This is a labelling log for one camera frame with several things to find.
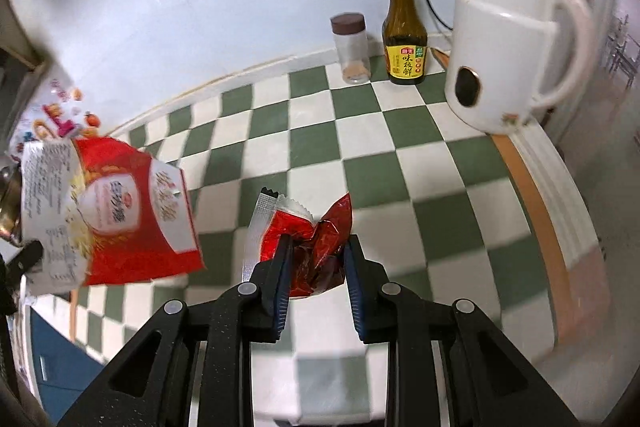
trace blue cabinet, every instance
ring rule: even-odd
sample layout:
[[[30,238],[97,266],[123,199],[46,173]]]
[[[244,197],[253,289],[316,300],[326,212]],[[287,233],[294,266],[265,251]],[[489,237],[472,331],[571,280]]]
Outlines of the blue cabinet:
[[[44,410],[57,423],[102,365],[31,310],[31,352]]]

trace white electric kettle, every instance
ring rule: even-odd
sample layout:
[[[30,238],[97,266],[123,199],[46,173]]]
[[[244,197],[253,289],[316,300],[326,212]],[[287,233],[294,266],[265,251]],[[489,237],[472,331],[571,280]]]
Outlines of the white electric kettle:
[[[558,35],[554,9],[575,25],[575,49],[564,78],[540,92]],[[585,0],[456,0],[445,93],[470,126],[507,134],[535,109],[564,99],[586,80],[594,60],[594,29]]]

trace kettle handle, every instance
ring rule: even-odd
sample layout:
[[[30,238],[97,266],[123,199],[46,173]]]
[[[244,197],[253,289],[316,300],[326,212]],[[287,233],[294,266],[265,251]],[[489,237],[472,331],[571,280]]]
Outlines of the kettle handle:
[[[591,9],[585,0],[558,0],[571,14],[575,28],[574,58],[567,69],[564,78],[548,93],[536,92],[533,95],[531,107],[544,109],[561,102],[582,81],[591,68],[595,56],[595,32]]]

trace silver screw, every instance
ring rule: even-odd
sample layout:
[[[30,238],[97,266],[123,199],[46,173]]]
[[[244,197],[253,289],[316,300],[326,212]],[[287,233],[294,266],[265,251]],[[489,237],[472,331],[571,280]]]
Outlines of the silver screw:
[[[240,295],[251,295],[257,289],[258,289],[258,286],[256,286],[254,283],[243,282],[241,285],[238,286],[238,293]]]
[[[400,285],[394,282],[385,282],[382,285],[382,293],[387,295],[398,295],[400,293]]]
[[[174,315],[182,309],[182,303],[180,301],[169,301],[164,304],[164,312],[169,315]]]
[[[458,309],[459,312],[471,313],[473,310],[476,309],[476,306],[471,301],[468,301],[466,299],[460,299],[458,302],[456,302],[456,308]]]

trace cartoon decoration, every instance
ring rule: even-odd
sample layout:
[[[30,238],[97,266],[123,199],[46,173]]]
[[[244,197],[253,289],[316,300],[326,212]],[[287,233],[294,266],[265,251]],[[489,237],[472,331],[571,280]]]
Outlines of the cartoon decoration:
[[[43,73],[40,88],[18,121],[8,153],[20,161],[24,144],[56,138],[101,136],[100,118],[82,107],[84,94],[57,65]]]

